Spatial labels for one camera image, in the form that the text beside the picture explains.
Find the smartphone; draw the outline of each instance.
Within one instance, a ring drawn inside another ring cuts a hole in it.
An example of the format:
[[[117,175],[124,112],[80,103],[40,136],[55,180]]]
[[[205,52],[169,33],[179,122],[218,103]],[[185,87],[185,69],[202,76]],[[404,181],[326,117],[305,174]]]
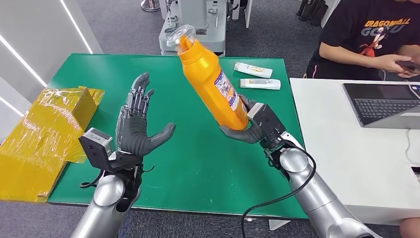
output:
[[[408,71],[412,73],[419,73],[420,72],[420,64],[413,63],[411,61],[395,61],[401,67],[408,69]]]

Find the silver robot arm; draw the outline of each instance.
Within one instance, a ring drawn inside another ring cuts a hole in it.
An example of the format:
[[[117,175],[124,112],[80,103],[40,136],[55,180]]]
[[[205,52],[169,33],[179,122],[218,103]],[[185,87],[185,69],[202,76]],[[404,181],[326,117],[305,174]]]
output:
[[[313,165],[308,161],[309,154],[306,154],[299,142],[286,131],[271,108],[267,104],[249,101],[243,96],[241,98],[249,110],[247,116],[252,126],[246,131],[232,131],[221,127],[223,133],[230,138],[248,143],[259,141],[270,166],[278,169],[286,177],[292,191],[306,184],[295,197],[318,236],[380,238],[351,214],[321,176],[314,171]]]
[[[121,107],[115,129],[116,151],[112,137],[95,128],[79,138],[91,165],[101,170],[91,183],[96,186],[93,199],[80,219],[72,238],[115,238],[124,218],[140,196],[143,157],[169,140],[173,123],[151,137],[147,136],[147,109],[153,90],[145,91],[149,74],[137,77]]]
[[[301,147],[287,132],[282,138]],[[292,190],[299,188],[313,170],[307,156],[296,148],[284,149],[279,161]],[[381,238],[341,203],[317,172],[295,197],[320,238]]]
[[[120,207],[124,181],[115,175],[101,177],[93,199],[71,235],[72,238],[115,238],[129,208],[140,196],[140,188],[129,206]]]

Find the toothpaste tube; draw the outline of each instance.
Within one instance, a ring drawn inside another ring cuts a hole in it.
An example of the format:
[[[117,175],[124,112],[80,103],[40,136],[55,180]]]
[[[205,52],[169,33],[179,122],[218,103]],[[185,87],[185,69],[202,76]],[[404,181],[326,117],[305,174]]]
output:
[[[280,89],[280,80],[261,79],[261,78],[241,78],[239,86],[241,88],[261,88],[261,89]]]
[[[236,62],[233,69],[242,73],[247,73],[261,78],[270,78],[271,74],[273,73],[273,70],[270,68],[261,68],[240,62]]]

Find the yellow plastic bag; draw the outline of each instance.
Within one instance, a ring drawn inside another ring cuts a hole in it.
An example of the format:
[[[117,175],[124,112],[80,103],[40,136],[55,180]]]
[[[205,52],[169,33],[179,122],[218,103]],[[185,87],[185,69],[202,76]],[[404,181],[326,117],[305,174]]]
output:
[[[0,199],[45,202],[67,161],[86,155],[78,141],[104,92],[44,89],[0,146]]]

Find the person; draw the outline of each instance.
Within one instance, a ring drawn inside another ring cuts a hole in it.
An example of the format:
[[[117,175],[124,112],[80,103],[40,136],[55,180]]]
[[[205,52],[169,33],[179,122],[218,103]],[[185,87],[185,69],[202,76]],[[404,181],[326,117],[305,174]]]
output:
[[[327,21],[308,78],[382,80],[378,69],[417,76],[396,61],[420,64],[420,0],[341,0]]]
[[[420,218],[405,219],[400,224],[402,238],[420,238]]]

